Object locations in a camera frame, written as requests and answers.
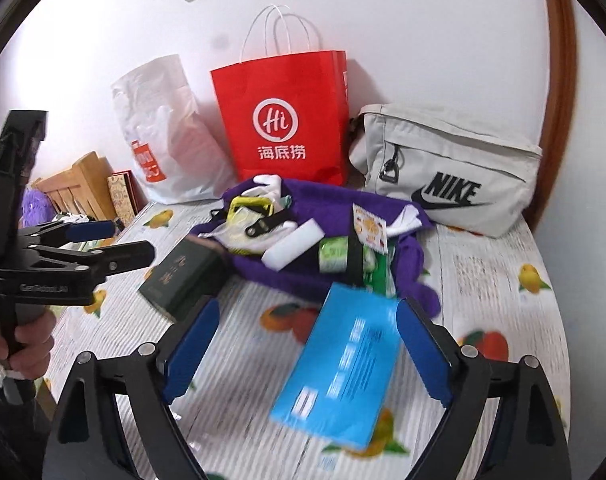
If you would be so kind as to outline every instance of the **human hand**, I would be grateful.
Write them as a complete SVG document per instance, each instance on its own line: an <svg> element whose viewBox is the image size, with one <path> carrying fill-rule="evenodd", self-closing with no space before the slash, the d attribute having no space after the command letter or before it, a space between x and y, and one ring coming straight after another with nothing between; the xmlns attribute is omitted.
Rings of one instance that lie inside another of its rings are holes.
<svg viewBox="0 0 606 480"><path fill-rule="evenodd" d="M28 380L43 377L50 364L50 350L54 346L52 331L56 317L46 310L37 320L14 330L14 338L26 347L10 358L10 367ZM8 343L0 334L0 360L8 358Z"/></svg>

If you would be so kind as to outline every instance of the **white string handle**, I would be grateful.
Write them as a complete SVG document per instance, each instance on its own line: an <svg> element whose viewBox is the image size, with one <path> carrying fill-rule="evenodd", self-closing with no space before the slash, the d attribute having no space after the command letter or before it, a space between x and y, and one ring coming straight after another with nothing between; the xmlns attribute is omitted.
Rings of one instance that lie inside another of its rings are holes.
<svg viewBox="0 0 606 480"><path fill-rule="evenodd" d="M287 5L272 6L272 9L270 9L270 12L268 12L265 16L265 24L263 25L263 44L265 45L265 56L266 57L267 57L267 22L270 18L270 14L272 14L275 10L278 11L279 8L282 8L282 7L284 7L285 9L288 9L288 10L292 10ZM280 12L279 12L279 15L281 16L281 19L283 20L283 15ZM309 30L307 30L307 27L305 26L305 23L303 22L301 17L299 17L295 14L290 14L290 16L294 16L297 20L299 20L301 27L303 27L303 29L305 30L305 35L307 36L307 51L310 52L312 50L312 44L310 43L310 40L309 40ZM283 20L283 23L285 23L285 29L289 33L288 24L285 22L285 20ZM289 44L289 34L288 34L288 47L290 47L289 54L291 54L292 49Z"/></svg>
<svg viewBox="0 0 606 480"><path fill-rule="evenodd" d="M252 25L250 25L250 30L248 30L247 35L245 37L245 41L243 42L243 46L241 47L241 54L240 56L238 56L238 62L239 63L243 63L243 53L245 51L245 46L247 44L247 40L250 39L250 34L252 33L252 29L254 28L254 24L258 21L258 19L261 17L261 15L266 12L267 9L272 9L272 10L276 10L276 12L279 13L279 16L281 17L281 19L283 20L283 23L285 24L285 33L288 36L288 50L289 53L292 53L292 44L291 41L289 39L289 28L288 28L288 23L285 21L285 19L283 19L283 14L281 12L281 10L279 9L279 7L282 6L276 6L276 5L268 5L267 7L265 7L261 12L259 12L256 17L254 18L254 20L252 21Z"/></svg>

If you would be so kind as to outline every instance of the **red logo on plastic bag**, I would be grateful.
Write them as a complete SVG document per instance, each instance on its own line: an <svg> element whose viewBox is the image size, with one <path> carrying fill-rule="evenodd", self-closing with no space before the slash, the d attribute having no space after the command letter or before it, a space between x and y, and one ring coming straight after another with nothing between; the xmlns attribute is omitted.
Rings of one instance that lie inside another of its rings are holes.
<svg viewBox="0 0 606 480"><path fill-rule="evenodd" d="M285 142L299 129L294 107L283 99L266 99L256 105L252 117L256 133L271 142Z"/></svg>
<svg viewBox="0 0 606 480"><path fill-rule="evenodd" d="M132 142L132 152L137 159L139 166L145 173L145 180L148 182L161 182L166 179L161 168L158 167L157 159L154 157L148 144L139 144L138 140Z"/></svg>

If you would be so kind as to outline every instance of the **sleeve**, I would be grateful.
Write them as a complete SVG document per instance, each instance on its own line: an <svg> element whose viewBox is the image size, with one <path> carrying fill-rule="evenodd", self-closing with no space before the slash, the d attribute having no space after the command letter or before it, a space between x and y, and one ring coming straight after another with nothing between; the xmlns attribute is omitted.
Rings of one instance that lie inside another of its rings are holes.
<svg viewBox="0 0 606 480"><path fill-rule="evenodd" d="M0 390L0 442L26 478L40 479L50 422L35 399L11 406Z"/></svg>

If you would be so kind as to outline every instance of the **nike swoosh logo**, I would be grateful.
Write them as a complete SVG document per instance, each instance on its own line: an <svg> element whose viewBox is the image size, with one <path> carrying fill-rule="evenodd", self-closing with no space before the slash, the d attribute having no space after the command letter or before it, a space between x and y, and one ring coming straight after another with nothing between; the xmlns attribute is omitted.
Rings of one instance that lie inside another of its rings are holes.
<svg viewBox="0 0 606 480"><path fill-rule="evenodd" d="M420 189L417 189L416 191L414 191L412 193L412 202L416 202L418 205L420 205L426 211L430 211L430 210L434 211L437 209L458 209L461 207L477 207L480 205L489 204L489 202L483 202L480 204L457 204L457 203L444 204L444 203L429 202L429 201L425 200L425 197L423 196L423 189L424 189L424 187L421 187Z"/></svg>

